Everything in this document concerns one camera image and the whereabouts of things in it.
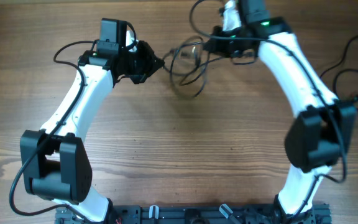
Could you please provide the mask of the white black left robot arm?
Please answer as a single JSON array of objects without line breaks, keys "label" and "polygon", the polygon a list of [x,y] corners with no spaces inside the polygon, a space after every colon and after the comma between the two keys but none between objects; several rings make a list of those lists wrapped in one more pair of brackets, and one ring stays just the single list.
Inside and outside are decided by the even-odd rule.
[{"label": "white black left robot arm", "polygon": [[163,67],[130,22],[101,20],[100,35],[73,64],[75,80],[57,110],[39,130],[20,139],[22,165],[15,180],[28,194],[53,202],[76,223],[120,223],[109,198],[92,185],[85,138],[105,97],[123,78],[146,81]]}]

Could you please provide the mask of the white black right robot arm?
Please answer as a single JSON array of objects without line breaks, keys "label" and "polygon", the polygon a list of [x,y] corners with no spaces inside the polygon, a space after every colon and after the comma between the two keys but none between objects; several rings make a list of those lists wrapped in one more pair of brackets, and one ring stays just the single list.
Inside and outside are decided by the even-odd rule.
[{"label": "white black right robot arm", "polygon": [[262,1],[226,1],[221,15],[222,29],[209,38],[229,54],[254,50],[291,107],[294,122],[284,142],[290,169],[277,200],[284,217],[296,219],[311,210],[323,179],[346,181],[356,109],[321,81],[287,22],[270,17]]}]

